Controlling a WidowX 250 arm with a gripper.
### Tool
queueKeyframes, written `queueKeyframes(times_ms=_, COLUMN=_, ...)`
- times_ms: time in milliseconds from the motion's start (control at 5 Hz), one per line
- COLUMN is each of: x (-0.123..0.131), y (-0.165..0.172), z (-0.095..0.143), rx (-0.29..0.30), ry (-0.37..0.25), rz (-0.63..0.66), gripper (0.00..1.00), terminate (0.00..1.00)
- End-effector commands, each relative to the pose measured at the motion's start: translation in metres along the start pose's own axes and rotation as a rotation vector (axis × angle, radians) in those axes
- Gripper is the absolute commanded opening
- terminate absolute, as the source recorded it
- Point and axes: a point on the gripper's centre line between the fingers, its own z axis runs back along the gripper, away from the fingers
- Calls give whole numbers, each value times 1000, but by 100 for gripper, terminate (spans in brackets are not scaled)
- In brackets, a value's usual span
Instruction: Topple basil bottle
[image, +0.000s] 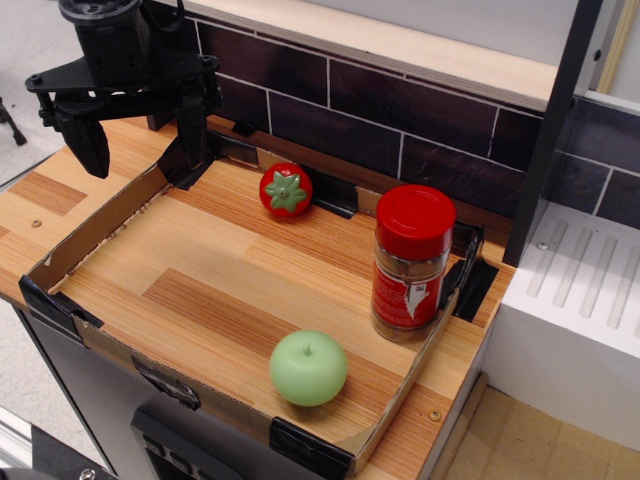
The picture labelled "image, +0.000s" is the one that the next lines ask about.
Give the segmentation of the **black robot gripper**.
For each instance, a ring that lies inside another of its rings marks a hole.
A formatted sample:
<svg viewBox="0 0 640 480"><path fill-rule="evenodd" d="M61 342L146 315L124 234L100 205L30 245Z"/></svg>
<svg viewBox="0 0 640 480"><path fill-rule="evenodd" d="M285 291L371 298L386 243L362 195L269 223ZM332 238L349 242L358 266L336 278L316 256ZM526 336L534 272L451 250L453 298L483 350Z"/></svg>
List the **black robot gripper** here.
<svg viewBox="0 0 640 480"><path fill-rule="evenodd" d="M206 157L206 113L223 100L215 57L165 43L182 26L183 2L164 19L149 1L61 1L58 7L83 55L26 80L44 125L57 124L84 169L105 179L110 152L98 120L175 112L187 164L199 167Z"/></svg>

